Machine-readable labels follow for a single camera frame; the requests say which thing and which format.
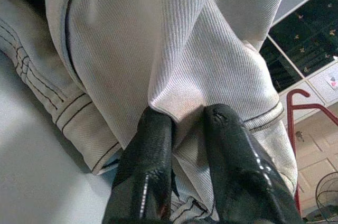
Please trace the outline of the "white denim pants black stitching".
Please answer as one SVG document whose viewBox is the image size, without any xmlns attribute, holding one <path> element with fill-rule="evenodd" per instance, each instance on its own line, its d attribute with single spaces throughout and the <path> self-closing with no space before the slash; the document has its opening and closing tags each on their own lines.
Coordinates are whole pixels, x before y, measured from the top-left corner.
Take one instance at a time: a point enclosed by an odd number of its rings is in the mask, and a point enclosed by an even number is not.
<svg viewBox="0 0 338 224">
<path fill-rule="evenodd" d="M 127 147 L 146 107 L 170 116 L 179 194 L 213 219 L 202 109 L 232 107 L 290 193 L 297 165 L 259 54 L 281 0 L 0 0 L 0 51 L 94 175 Z"/>
</svg>

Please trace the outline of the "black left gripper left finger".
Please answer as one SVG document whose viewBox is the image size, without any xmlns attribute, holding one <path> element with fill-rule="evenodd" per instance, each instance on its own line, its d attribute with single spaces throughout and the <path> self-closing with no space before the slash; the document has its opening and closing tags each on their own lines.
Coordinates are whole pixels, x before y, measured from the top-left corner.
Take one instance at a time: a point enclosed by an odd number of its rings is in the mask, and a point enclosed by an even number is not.
<svg viewBox="0 0 338 224">
<path fill-rule="evenodd" d="M 172 130 L 167 115 L 147 107 L 124 150 L 104 224 L 167 224 L 171 215 Z"/>
</svg>

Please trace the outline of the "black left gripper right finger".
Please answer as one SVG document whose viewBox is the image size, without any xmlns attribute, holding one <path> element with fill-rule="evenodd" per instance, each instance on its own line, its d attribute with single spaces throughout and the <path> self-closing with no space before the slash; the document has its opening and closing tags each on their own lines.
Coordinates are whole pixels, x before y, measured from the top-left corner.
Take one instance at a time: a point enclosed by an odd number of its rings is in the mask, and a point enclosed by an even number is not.
<svg viewBox="0 0 338 224">
<path fill-rule="evenodd" d="M 304 224 L 271 157 L 228 105 L 203 111 L 219 224 Z"/>
</svg>

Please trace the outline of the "white glass door cabinet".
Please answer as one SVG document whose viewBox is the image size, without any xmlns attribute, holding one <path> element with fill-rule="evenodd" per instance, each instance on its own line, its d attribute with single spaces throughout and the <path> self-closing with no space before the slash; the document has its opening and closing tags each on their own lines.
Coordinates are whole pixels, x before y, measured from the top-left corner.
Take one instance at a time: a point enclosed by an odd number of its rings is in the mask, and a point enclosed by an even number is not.
<svg viewBox="0 0 338 224">
<path fill-rule="evenodd" d="M 261 49 L 281 96 L 309 90 L 325 105 L 338 101 L 338 0 L 304 0 L 271 27 Z"/>
</svg>

